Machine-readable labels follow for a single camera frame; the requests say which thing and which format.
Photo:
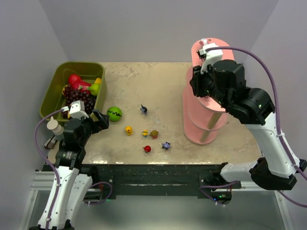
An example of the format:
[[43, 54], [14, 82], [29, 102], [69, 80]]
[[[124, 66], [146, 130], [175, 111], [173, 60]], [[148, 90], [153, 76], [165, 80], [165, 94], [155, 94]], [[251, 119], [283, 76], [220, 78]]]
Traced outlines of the red white figurine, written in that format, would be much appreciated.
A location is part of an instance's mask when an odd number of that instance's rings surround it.
[[207, 39], [203, 38], [203, 39], [201, 39], [201, 43], [202, 43], [203, 46], [205, 46], [205, 45], [208, 44], [208, 41], [207, 41]]

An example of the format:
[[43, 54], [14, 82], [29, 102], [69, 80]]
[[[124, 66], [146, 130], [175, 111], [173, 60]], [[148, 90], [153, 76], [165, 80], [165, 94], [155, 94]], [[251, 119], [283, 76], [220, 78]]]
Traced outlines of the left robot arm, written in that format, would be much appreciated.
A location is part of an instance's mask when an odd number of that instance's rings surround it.
[[97, 120], [90, 117], [71, 118], [63, 126], [56, 162], [46, 163], [54, 172], [49, 198], [34, 230], [72, 230], [77, 212], [88, 189], [95, 186], [91, 169], [84, 169], [85, 145], [92, 134], [108, 129], [109, 117], [94, 109]]

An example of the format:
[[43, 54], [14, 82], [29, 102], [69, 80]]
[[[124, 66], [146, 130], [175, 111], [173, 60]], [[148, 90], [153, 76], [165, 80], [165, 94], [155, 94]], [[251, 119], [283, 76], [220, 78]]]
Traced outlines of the yellow minion figurine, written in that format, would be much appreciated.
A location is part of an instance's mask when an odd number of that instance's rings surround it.
[[148, 137], [148, 131], [147, 131], [147, 130], [144, 130], [144, 131], [142, 132], [142, 136], [145, 137], [145, 138]]

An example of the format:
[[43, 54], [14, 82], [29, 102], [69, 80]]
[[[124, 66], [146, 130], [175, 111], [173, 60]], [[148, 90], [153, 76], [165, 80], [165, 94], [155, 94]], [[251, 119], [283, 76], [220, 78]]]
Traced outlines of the yellow duck figurine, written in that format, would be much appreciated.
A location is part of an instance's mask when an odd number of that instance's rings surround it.
[[131, 136], [133, 133], [132, 127], [131, 126], [125, 127], [125, 132], [128, 136]]

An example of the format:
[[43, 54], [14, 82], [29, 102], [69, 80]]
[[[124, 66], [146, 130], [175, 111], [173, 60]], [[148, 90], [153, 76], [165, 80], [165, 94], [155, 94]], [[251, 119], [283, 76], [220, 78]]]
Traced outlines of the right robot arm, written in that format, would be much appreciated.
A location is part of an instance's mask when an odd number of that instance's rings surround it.
[[205, 71], [194, 66], [189, 84], [196, 97], [211, 97], [245, 125], [263, 154], [251, 163], [223, 165], [220, 177], [226, 182], [251, 180], [266, 190], [291, 190], [296, 167], [304, 170], [307, 162], [296, 156], [291, 162], [277, 131], [277, 109], [265, 90], [246, 86], [244, 66], [229, 59], [209, 64]]

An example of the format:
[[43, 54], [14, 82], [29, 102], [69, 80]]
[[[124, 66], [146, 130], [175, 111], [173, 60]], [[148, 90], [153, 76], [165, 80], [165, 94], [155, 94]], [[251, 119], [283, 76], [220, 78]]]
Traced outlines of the brown figurine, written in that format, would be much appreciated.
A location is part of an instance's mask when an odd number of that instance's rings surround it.
[[158, 138], [158, 135], [159, 135], [159, 132], [158, 132], [157, 130], [152, 130], [152, 131], [150, 132], [150, 137], [151, 137], [152, 139], [157, 139], [157, 138]]

